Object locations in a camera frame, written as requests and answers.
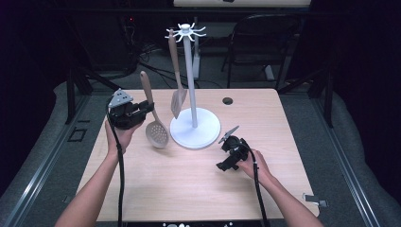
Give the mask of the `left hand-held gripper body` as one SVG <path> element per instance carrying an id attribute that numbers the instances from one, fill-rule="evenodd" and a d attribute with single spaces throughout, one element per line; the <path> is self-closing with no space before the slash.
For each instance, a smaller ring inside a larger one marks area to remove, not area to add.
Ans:
<path id="1" fill-rule="evenodd" d="M 120 130 L 129 130 L 141 123 L 139 104 L 122 89 L 114 92 L 108 104 L 111 124 Z"/>

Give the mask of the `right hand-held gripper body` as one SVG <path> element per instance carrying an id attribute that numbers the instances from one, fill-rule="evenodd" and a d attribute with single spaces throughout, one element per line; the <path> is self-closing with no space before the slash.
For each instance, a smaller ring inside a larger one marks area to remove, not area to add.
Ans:
<path id="1" fill-rule="evenodd" d="M 248 158 L 248 152 L 251 150 L 243 139 L 233 136 L 238 126 L 225 132 L 223 137 L 218 141 L 222 144 L 221 148 L 229 153 L 229 157 L 225 163 L 237 163 L 240 160 L 245 161 Z"/>

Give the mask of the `taupe skimmer spoon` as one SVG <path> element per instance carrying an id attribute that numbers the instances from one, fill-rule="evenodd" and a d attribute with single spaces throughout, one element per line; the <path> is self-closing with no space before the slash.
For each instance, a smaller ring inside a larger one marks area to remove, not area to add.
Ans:
<path id="1" fill-rule="evenodd" d="M 142 82 L 143 90 L 149 104 L 154 104 L 153 95 L 151 91 L 150 81 L 148 74 L 145 71 L 140 72 L 140 79 Z M 151 111 L 154 120 L 146 126 L 146 137 L 149 142 L 156 148 L 165 148 L 169 141 L 169 134 L 166 126 L 160 120 L 156 108 Z"/>

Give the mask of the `taupe slotted spatula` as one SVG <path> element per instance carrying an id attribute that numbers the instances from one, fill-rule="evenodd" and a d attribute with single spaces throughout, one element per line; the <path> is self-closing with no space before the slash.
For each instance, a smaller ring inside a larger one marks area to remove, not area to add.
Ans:
<path id="1" fill-rule="evenodd" d="M 170 57 L 173 64 L 174 75 L 177 82 L 177 90 L 173 93 L 171 99 L 171 111 L 174 117 L 178 118 L 182 110 L 182 105 L 186 99 L 187 91 L 183 88 L 181 82 L 181 73 L 180 73 L 176 39 L 174 37 L 174 32 L 172 29 L 168 31 L 168 45 L 169 45 Z"/>

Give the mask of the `white utensil rack stand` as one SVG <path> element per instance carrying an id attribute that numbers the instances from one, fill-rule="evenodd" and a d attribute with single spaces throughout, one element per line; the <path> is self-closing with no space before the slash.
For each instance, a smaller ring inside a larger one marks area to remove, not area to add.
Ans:
<path id="1" fill-rule="evenodd" d="M 194 28 L 195 24 L 178 24 L 174 32 L 176 44 L 183 43 L 187 86 L 186 99 L 178 118 L 170 122 L 170 135 L 181 147 L 188 149 L 203 149 L 211 146 L 220 134 L 220 121 L 211 111 L 198 107 L 196 100 L 195 81 L 193 78 L 193 55 L 191 44 L 195 36 L 203 37 L 203 28 Z"/>

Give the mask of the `person's left hand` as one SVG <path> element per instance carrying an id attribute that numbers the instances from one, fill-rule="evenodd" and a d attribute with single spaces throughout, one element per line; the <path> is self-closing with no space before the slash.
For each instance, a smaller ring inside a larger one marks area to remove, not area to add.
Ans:
<path id="1" fill-rule="evenodd" d="M 141 124 L 129 130 L 120 130 L 112 128 L 109 122 L 106 121 L 105 131 L 108 141 L 108 155 L 116 156 L 119 148 L 121 148 L 122 153 L 125 153 L 131 142 L 132 135 L 140 127 Z"/>

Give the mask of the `person's right hand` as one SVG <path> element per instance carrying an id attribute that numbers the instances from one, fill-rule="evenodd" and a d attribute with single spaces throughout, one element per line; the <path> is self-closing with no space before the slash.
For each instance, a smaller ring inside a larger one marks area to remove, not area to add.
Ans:
<path id="1" fill-rule="evenodd" d="M 259 150 L 252 149 L 248 154 L 248 158 L 245 161 L 239 161 L 237 165 L 250 178 L 254 180 L 257 179 L 263 187 L 269 187 L 272 175 Z"/>

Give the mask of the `black metal stand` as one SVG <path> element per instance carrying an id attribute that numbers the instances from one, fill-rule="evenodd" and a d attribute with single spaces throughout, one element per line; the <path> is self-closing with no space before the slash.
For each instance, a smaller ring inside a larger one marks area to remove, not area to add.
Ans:
<path id="1" fill-rule="evenodd" d="M 327 126 L 329 128 L 333 127 L 332 123 L 332 104 L 333 104 L 333 83 L 334 83 L 334 75 L 330 69 L 322 68 L 317 71 L 302 77 L 300 79 L 295 79 L 289 85 L 285 85 L 284 87 L 278 90 L 280 95 L 288 93 L 295 88 L 301 86 L 307 81 L 311 81 L 307 95 L 310 98 L 319 98 L 322 94 L 324 94 L 324 103 L 323 103 L 323 119 L 325 120 Z"/>
<path id="2" fill-rule="evenodd" d="M 66 81 L 66 92 L 67 92 L 67 118 L 65 124 L 68 125 L 72 122 L 76 115 L 76 89 L 78 89 L 83 95 L 89 96 L 93 91 L 93 87 L 89 80 L 94 79 L 106 87 L 116 91 L 119 86 L 115 83 L 103 78 L 98 73 L 89 70 L 85 67 L 73 67 L 67 74 Z"/>

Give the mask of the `black square tape outline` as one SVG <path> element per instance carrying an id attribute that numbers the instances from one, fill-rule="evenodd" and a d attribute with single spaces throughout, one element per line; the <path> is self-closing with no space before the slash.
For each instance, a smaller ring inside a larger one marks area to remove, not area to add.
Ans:
<path id="1" fill-rule="evenodd" d="M 74 127 L 72 132 L 69 134 L 67 141 L 68 142 L 81 142 L 85 137 L 87 130 L 86 129 L 79 129 Z"/>

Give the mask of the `white table leg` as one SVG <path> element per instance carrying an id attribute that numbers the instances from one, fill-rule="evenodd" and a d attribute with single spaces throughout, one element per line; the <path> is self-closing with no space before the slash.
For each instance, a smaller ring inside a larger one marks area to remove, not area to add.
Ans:
<path id="1" fill-rule="evenodd" d="M 194 17 L 194 28 L 198 28 L 198 17 Z M 194 38 L 194 53 L 193 53 L 193 78 L 198 79 L 200 76 L 200 64 L 201 64 L 201 56 L 200 56 L 200 43 L 199 37 L 195 36 Z"/>

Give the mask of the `dark equipment with red light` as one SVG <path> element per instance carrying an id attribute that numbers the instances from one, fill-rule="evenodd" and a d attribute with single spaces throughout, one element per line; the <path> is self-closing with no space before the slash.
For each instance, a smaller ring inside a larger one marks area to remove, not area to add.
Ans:
<path id="1" fill-rule="evenodd" d="M 135 24 L 134 20 L 131 16 L 123 16 L 121 19 L 122 29 L 125 36 L 126 47 L 128 51 L 128 56 L 130 60 L 129 69 L 131 72 L 134 72 L 137 69 L 138 65 L 138 53 L 135 45 Z"/>

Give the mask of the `black folding chair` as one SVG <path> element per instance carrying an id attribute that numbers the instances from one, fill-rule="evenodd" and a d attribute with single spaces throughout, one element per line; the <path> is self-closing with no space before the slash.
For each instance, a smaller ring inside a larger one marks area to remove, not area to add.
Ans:
<path id="1" fill-rule="evenodd" d="M 236 23 L 228 42 L 221 70 L 228 65 L 227 87 L 231 87 L 233 66 L 279 66 L 275 88 L 282 78 L 290 41 L 301 20 L 292 15 L 254 14 Z"/>

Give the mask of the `aluminium rail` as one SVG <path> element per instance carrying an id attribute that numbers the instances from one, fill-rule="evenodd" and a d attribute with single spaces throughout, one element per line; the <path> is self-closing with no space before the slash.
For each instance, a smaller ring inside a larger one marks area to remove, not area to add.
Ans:
<path id="1" fill-rule="evenodd" d="M 90 96 L 78 99 L 74 116 L 68 124 L 66 100 L 56 101 L 44 129 L 27 155 L 20 170 L 11 181 L 6 192 L 0 197 L 0 227 L 20 227 L 32 204 L 54 169 L 67 137 L 74 131 L 78 119 L 82 117 Z"/>
<path id="2" fill-rule="evenodd" d="M 338 136 L 336 135 L 334 129 L 329 127 L 328 123 L 324 118 L 323 105 L 318 99 L 315 98 L 311 99 L 311 103 L 321 123 L 323 124 L 323 128 L 326 134 L 328 135 L 329 140 L 331 141 L 331 144 L 334 148 L 334 156 L 337 159 L 341 174 L 347 183 L 349 191 L 365 223 L 365 226 L 382 227 L 370 202 L 368 201 L 366 193 L 362 189 L 361 184 L 357 179 L 357 175 L 353 170 L 351 163 L 349 162 L 342 145 L 340 144 Z"/>

